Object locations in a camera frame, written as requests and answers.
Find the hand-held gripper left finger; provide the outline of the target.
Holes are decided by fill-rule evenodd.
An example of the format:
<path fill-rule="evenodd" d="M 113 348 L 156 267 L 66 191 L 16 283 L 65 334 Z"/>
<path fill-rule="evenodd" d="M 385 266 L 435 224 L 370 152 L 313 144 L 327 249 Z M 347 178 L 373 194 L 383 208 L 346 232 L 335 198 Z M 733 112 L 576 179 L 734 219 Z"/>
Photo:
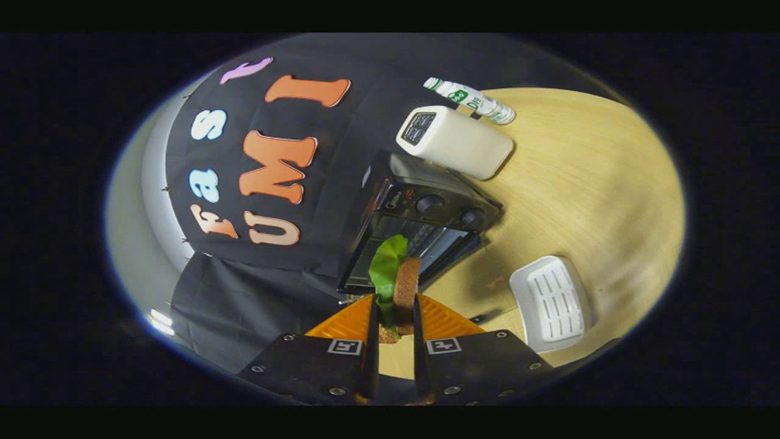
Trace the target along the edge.
<path fill-rule="evenodd" d="M 304 334 L 277 337 L 238 377 L 305 405 L 367 405 L 378 393 L 379 314 L 366 295 Z"/>

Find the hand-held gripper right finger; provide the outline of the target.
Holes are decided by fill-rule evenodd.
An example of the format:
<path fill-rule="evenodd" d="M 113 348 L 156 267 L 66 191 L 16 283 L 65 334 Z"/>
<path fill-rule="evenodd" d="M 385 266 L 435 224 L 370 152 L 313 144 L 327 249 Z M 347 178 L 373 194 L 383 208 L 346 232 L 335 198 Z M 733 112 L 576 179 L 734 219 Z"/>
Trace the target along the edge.
<path fill-rule="evenodd" d="M 421 294 L 413 318 L 414 380 L 427 405 L 509 405 L 555 378 L 555 368 L 508 329 L 486 331 Z"/>

